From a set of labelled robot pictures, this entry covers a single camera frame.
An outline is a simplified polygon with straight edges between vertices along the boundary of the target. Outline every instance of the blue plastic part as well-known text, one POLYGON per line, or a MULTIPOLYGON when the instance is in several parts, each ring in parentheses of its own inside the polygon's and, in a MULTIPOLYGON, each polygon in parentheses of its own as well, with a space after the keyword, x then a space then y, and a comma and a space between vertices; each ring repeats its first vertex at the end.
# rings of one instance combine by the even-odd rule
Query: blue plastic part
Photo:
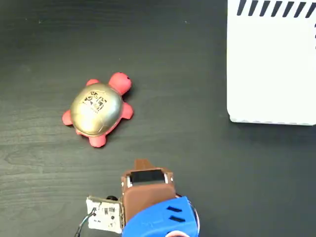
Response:
POLYGON ((122 237, 165 237, 171 231, 182 231, 198 237, 194 212, 187 197, 155 204, 128 221, 122 237))

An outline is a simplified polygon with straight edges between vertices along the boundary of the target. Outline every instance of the red turtle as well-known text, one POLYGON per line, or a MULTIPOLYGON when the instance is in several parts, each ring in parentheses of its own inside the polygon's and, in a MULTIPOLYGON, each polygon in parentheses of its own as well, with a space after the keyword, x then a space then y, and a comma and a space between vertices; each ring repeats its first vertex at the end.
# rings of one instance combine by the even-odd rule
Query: red turtle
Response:
POLYGON ((89 138, 93 147, 106 144, 109 134, 121 119, 131 119, 133 108, 123 101, 132 82, 124 73, 114 73, 108 84, 90 79, 62 117, 64 125, 73 125, 78 135, 89 138))

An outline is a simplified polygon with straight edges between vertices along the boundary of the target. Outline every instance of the black sensor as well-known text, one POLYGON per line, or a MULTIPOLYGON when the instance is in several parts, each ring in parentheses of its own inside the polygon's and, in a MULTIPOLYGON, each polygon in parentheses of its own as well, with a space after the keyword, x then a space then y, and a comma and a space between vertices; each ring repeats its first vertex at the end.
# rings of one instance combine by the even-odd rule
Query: black sensor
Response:
POLYGON ((165 182, 164 173, 161 169, 134 171, 131 172, 129 178, 132 184, 165 182))

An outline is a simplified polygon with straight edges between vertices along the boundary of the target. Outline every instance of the wood grain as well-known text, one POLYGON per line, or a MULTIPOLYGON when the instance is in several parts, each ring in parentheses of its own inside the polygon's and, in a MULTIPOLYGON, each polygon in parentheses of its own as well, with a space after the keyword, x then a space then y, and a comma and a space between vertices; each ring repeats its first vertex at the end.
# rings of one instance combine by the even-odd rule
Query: wood grain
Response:
POLYGON ((229 122, 224 1, 0 6, 0 236, 73 236, 86 196, 118 196, 135 158, 174 171, 201 237, 314 236, 315 129, 229 122), (135 116, 93 149, 61 115, 116 71, 135 116))

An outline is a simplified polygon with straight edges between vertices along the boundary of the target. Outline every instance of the black stripe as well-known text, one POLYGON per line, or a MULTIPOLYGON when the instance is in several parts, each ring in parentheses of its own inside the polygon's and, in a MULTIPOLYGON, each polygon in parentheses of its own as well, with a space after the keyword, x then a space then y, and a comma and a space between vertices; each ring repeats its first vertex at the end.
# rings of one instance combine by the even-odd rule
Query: black stripe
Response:
POLYGON ((264 1, 261 12, 260 12, 260 16, 264 16, 266 14, 266 11, 270 3, 271 1, 264 1))
POLYGON ((282 1, 276 1, 275 7, 273 8, 273 11, 271 14, 272 17, 276 16, 277 11, 280 9, 281 5, 282 5, 282 1))
POLYGON ((237 11, 237 16, 240 16, 242 14, 242 11, 243 11, 243 8, 246 5, 246 2, 247 2, 247 0, 240 0, 238 11, 237 11))
POLYGON ((290 12, 292 6, 293 6, 294 2, 293 1, 289 1, 286 5, 286 8, 284 10, 283 16, 282 17, 287 17, 288 13, 290 12))
POLYGON ((185 219, 175 217, 175 216, 170 216, 169 219, 172 221, 177 221, 177 222, 185 222, 186 221, 185 219))
POLYGON ((258 4, 258 0, 252 0, 248 16, 252 16, 258 4))
POLYGON ((306 5, 306 2, 300 2, 300 4, 297 7, 297 10, 296 10, 296 13, 294 15, 294 18, 297 18, 301 14, 301 12, 302 12, 303 8, 305 7, 305 5, 306 5))
POLYGON ((313 2, 310 9, 308 10, 305 18, 309 18, 311 16, 311 14, 314 12, 315 8, 316 8, 316 3, 313 2))
POLYGON ((174 212, 181 212, 181 211, 182 211, 181 209, 178 209, 178 208, 175 208, 175 207, 172 207, 172 206, 169 206, 169 207, 167 208, 167 210, 169 210, 169 211, 174 211, 174 212))

